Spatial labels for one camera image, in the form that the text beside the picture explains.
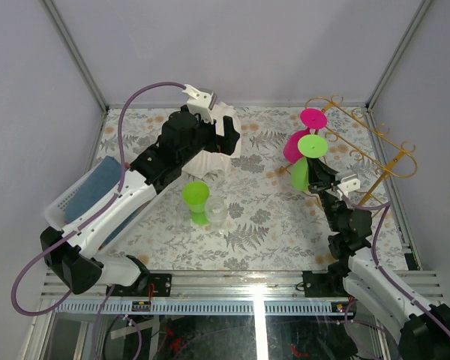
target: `white cloth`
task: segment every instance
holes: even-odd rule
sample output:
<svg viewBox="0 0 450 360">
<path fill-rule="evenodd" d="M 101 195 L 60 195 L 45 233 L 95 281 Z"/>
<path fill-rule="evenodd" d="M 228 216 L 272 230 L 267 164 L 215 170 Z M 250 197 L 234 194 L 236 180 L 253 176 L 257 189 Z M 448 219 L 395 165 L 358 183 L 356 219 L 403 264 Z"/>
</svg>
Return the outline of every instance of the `white cloth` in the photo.
<svg viewBox="0 0 450 360">
<path fill-rule="evenodd" d="M 222 170 L 225 173 L 229 173 L 232 169 L 232 158 L 240 158 L 242 153 L 242 123 L 236 116 L 236 111 L 233 106 L 228 106 L 225 103 L 215 104 L 212 110 L 213 119 L 217 120 L 216 132 L 217 135 L 223 136 L 224 133 L 224 116 L 230 116 L 233 119 L 233 127 L 235 131 L 240 134 L 240 139 L 237 142 L 235 151 L 231 156 L 211 153 L 207 151 L 201 151 L 196 157 L 187 163 L 182 170 L 186 173 L 196 176 L 197 178 L 203 178 L 207 173 L 216 170 Z"/>
</svg>

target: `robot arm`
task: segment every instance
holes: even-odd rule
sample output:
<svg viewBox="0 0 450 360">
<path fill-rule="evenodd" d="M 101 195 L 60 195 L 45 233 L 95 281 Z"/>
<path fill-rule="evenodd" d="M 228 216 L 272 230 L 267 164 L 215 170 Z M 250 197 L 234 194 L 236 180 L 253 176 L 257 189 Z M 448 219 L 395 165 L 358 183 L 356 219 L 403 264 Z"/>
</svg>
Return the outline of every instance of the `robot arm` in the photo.
<svg viewBox="0 0 450 360">
<path fill-rule="evenodd" d="M 213 92 L 199 91 L 189 85 L 184 92 L 190 96 L 187 105 L 169 116 L 157 142 L 130 164 L 121 190 L 115 186 L 61 231 L 49 227 L 40 235 L 44 250 L 65 236 L 71 236 L 50 252 L 45 262 L 72 293 L 84 293 L 98 281 L 118 284 L 131 292 L 142 290 L 147 283 L 148 269 L 132 256 L 112 258 L 97 254 L 100 246 L 140 206 L 180 177 L 182 168 L 200 152 L 227 156 L 234 153 L 240 134 L 229 116 L 223 117 L 223 123 L 214 118 Z M 89 222 L 88 219 L 100 211 L 100 216 Z"/>
<path fill-rule="evenodd" d="M 309 190 L 319 195 L 330 229 L 336 232 L 328 237 L 328 247 L 337 262 L 328 267 L 320 286 L 330 293 L 346 292 L 363 303 L 398 342 L 403 360 L 450 360 L 450 338 L 428 314 L 450 331 L 450 308 L 445 304 L 434 306 L 386 265 L 376 266 L 366 239 L 372 235 L 371 212 L 348 208 L 342 200 L 349 191 L 359 189 L 357 175 L 338 173 L 318 159 L 307 162 Z M 398 287 L 410 294 L 412 300 Z"/>
</svg>

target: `leaf pattern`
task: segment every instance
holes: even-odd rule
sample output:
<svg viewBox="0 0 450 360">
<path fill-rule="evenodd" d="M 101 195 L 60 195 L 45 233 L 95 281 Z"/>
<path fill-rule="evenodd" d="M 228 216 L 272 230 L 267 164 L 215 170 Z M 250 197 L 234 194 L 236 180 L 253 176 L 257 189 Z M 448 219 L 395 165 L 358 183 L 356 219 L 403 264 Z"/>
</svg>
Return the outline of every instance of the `leaf pattern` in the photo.
<svg viewBox="0 0 450 360">
<path fill-rule="evenodd" d="M 233 159 L 231 171 L 210 172 L 203 179 L 210 194 L 222 197 L 229 217 L 222 232 L 213 226 L 191 223 L 182 200 L 184 186 L 197 178 L 183 174 L 160 202 L 122 239 L 106 250 L 113 257 L 133 255 L 156 270 L 324 270 L 334 261 L 329 255 L 330 229 L 314 198 L 290 184 L 290 175 L 278 172 L 287 161 L 282 154 L 290 136 L 304 128 L 301 108 L 237 108 L 241 120 L 242 153 Z M 174 109 L 130 109 L 124 120 L 124 144 L 138 155 L 154 143 L 162 124 Z M 120 109 L 109 111 L 95 164 L 118 153 L 117 124 Z M 366 131 L 342 112 L 330 109 L 328 126 L 374 156 Z M 336 170 L 352 169 L 366 191 L 377 178 L 372 161 L 355 161 L 350 146 L 328 140 L 328 164 Z M 387 200 L 380 185 L 374 193 Z M 359 202 L 362 193 L 351 193 Z M 368 205 L 377 205 L 372 199 Z M 373 229 L 379 216 L 373 218 Z M 406 269 L 395 221 L 386 219 L 379 237 L 379 257 L 393 269 Z"/>
</svg>

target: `blue cloth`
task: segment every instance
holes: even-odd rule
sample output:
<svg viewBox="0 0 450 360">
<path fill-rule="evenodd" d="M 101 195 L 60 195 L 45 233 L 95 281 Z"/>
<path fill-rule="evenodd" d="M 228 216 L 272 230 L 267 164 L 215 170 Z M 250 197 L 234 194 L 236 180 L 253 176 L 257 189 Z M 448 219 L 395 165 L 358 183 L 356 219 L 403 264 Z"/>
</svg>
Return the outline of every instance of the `blue cloth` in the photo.
<svg viewBox="0 0 450 360">
<path fill-rule="evenodd" d="M 114 157 L 105 157 L 68 203 L 65 208 L 65 221 L 68 224 L 75 221 L 112 190 L 120 181 L 121 171 L 121 165 Z M 139 212 L 140 210 L 135 211 L 118 225 L 100 248 L 110 243 Z"/>
</svg>

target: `white wall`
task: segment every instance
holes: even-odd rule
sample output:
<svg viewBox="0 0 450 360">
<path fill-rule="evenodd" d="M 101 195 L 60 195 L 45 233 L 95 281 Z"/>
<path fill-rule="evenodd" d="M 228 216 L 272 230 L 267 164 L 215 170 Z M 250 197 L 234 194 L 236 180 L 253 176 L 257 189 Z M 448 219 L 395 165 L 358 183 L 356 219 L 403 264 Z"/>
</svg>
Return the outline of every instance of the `white wall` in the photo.
<svg viewBox="0 0 450 360">
<path fill-rule="evenodd" d="M 399 192 L 418 254 L 450 304 L 450 0 L 434 2 L 374 114 L 417 145 L 418 173 Z"/>
<path fill-rule="evenodd" d="M 55 0 L 109 104 L 178 81 L 234 104 L 365 102 L 421 0 Z M 176 89 L 138 104 L 180 104 Z"/>
<path fill-rule="evenodd" d="M 83 174 L 100 110 L 37 0 L 0 1 L 0 359 L 16 359 L 31 319 L 11 306 L 40 251 L 44 207 Z M 36 310 L 45 265 L 20 287 Z"/>
</svg>

